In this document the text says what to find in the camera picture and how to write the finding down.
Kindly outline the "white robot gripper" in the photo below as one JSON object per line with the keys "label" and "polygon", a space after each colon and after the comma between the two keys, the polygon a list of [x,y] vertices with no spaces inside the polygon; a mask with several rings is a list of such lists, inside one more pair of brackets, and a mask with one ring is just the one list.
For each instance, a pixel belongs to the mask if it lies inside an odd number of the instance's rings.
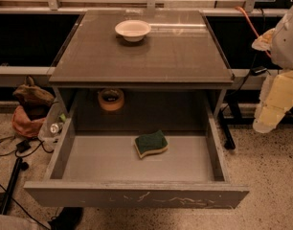
{"label": "white robot gripper", "polygon": [[[274,64],[283,69],[293,69],[293,6],[275,29],[254,40],[252,48],[263,52],[271,50]],[[293,71],[267,76],[260,90],[253,129],[259,133],[272,131],[292,107]]]}

